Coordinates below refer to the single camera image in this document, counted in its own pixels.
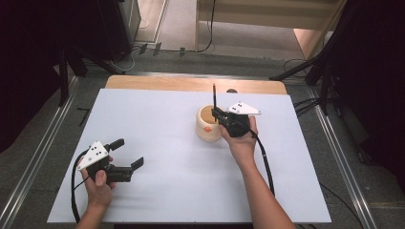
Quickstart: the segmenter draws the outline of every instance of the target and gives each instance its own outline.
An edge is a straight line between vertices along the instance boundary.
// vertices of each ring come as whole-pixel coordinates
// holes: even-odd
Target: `white tabletop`
[[[259,109],[259,138],[267,153],[276,198],[293,222],[330,222],[308,148],[288,95],[217,94],[220,107],[238,101]],[[63,179],[48,222],[75,222],[70,180],[75,158],[95,140],[119,138],[125,145],[110,153],[116,166],[144,157],[129,183],[118,183],[105,222],[251,222],[244,182],[220,139],[207,143],[195,134],[195,116],[212,104],[212,93],[101,90],[74,158]],[[260,148],[256,164],[266,178]],[[82,180],[76,173],[75,183]],[[87,204],[84,185],[75,191],[79,214]]]

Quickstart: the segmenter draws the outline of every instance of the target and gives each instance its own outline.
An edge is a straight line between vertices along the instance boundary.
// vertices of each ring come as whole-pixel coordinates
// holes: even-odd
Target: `gray floor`
[[[288,59],[300,58],[300,50],[296,40],[294,40],[292,30],[279,31],[277,29],[276,31],[278,32],[268,37],[270,40],[273,39],[274,42],[270,42],[273,46],[268,47],[266,56],[263,56],[261,52],[257,52],[256,56],[251,55],[248,57],[240,57],[238,52],[187,53],[183,57],[180,57],[177,53],[160,52],[159,55],[153,56],[153,52],[148,51],[141,55],[134,52],[134,63],[130,57],[127,57],[117,65],[123,69],[134,65],[127,74],[194,73],[232,75],[234,78],[266,80],[269,76],[283,73],[285,61]],[[280,44],[279,41],[281,40],[287,43]],[[222,40],[214,40],[214,44],[217,44],[217,46],[220,46],[222,42],[226,43]],[[79,126],[83,120],[84,112],[78,110],[78,108],[91,109],[99,89],[104,87],[110,76],[100,67],[94,66],[90,62],[87,63],[89,63],[89,73],[86,77],[78,79],[79,85],[73,104],[54,138],[53,144],[11,228],[75,227],[74,225],[47,224],[46,221],[57,190],[84,129],[84,125]],[[289,69],[299,63],[299,61],[289,62],[286,67]],[[285,80],[288,94],[291,95],[294,102],[309,98],[308,88],[303,81],[303,77],[295,76]],[[2,184],[0,188],[0,206],[2,209],[5,207],[11,191],[23,175],[36,147],[45,134],[56,112],[58,98],[58,93],[50,98],[15,143],[6,152],[0,154],[0,166],[3,168],[0,175]],[[403,219],[403,216],[405,216],[405,198],[397,187],[393,175],[379,166],[366,166],[359,162],[357,148],[352,142],[345,124],[334,114],[333,108],[329,108],[329,110],[333,128],[359,186],[371,206],[378,227],[405,228],[405,220]],[[319,181],[348,203],[355,212],[352,199],[334,160],[330,145],[315,110],[302,115],[299,121]],[[324,189],[324,194],[332,223],[317,224],[317,228],[361,228],[355,216],[339,198],[326,189]],[[113,228],[113,226],[103,225],[102,228]]]

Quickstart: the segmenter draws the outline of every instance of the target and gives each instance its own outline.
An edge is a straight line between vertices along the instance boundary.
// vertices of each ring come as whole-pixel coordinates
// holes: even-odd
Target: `floor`
[[[166,0],[138,0],[140,18],[137,42],[156,43],[167,7]]]
[[[192,1],[168,0],[167,8],[161,19],[159,34],[144,38],[144,40],[149,39],[150,47],[154,46],[153,43],[161,42],[163,49],[187,48],[193,50],[195,48],[193,43],[195,31],[184,30],[184,28],[191,28],[191,24],[182,25],[183,17],[177,16],[180,15],[179,11],[185,11],[182,7],[193,7],[190,2]],[[189,10],[185,16],[191,18],[192,14]],[[290,59],[303,58],[293,31],[290,29],[247,28],[215,23],[213,34],[213,46],[207,53],[187,53],[185,56],[179,56],[177,53],[160,52],[154,56],[152,51],[144,54],[134,52],[132,56],[124,58],[116,65],[129,69],[127,74],[196,73],[208,76],[215,74],[233,78],[267,80],[269,76],[283,73],[302,62],[299,60],[289,61]],[[200,38],[199,46],[201,49],[207,44],[209,38],[205,22],[200,23]],[[17,214],[11,218],[11,224],[3,224],[2,213],[0,220],[2,228],[75,227],[72,224],[48,224],[46,221],[60,182],[65,176],[67,165],[85,127],[85,111],[92,108],[98,90],[104,87],[110,76],[91,62],[86,61],[86,64],[89,73],[85,78],[74,78],[73,82],[76,84],[72,86],[71,90],[75,97],[72,98],[72,103],[60,126],[56,128],[57,132],[53,136],[53,141],[46,149],[47,153],[38,159],[41,166],[37,171],[27,172],[33,176],[30,191],[23,194],[23,202],[15,207]],[[304,74],[298,73],[298,76],[293,76],[284,81],[293,102],[310,97],[309,88],[303,82],[302,75]],[[0,206],[2,208],[6,207],[12,191],[15,191],[15,187],[30,165],[31,159],[36,157],[36,149],[38,145],[41,145],[42,137],[47,132],[52,118],[58,112],[58,97],[58,93],[51,97],[15,143],[6,152],[0,154],[0,166],[3,168],[0,175],[0,182],[2,183]],[[330,112],[329,120],[356,177],[359,189],[370,206],[377,227],[405,228],[405,220],[403,219],[405,197],[395,184],[394,177],[384,168],[366,166],[359,162],[357,147],[353,143],[345,123],[333,112]],[[356,210],[352,196],[342,178],[341,170],[336,163],[317,110],[312,109],[307,114],[302,115],[299,122],[319,181],[326,187],[323,188],[323,191],[332,218],[332,223],[316,224],[316,228],[361,228],[356,217],[357,214],[354,214]],[[113,226],[106,224],[102,225],[101,228],[113,228]],[[313,227],[311,225],[297,225],[297,228]]]

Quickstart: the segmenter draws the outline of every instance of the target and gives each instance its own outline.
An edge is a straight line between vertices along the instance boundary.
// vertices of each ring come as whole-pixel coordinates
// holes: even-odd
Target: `finger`
[[[96,173],[96,186],[100,187],[107,182],[107,175],[104,170],[98,170]]]
[[[229,132],[223,125],[220,125],[220,132],[221,132],[221,135],[223,136],[223,138],[225,138],[225,139],[229,138]]]
[[[116,188],[116,185],[117,185],[117,184],[116,184],[115,182],[110,183],[110,188],[111,188],[111,189],[114,189],[114,188]]]
[[[80,174],[83,177],[83,179],[85,179],[85,178],[87,178],[89,176],[89,174],[87,173],[87,169],[81,169]]]
[[[256,126],[256,117],[255,116],[250,116],[249,117],[249,122],[250,122],[250,129],[256,133],[256,135],[259,133],[259,131],[257,130],[257,126]]]

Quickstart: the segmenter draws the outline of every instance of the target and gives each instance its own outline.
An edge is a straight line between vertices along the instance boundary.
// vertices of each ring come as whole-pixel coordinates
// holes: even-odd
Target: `forearm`
[[[254,228],[295,228],[286,212],[270,192],[254,160],[241,165],[240,168],[244,177]]]
[[[76,226],[76,229],[93,229],[99,228],[104,217],[106,209],[88,207],[84,212],[81,221]]]

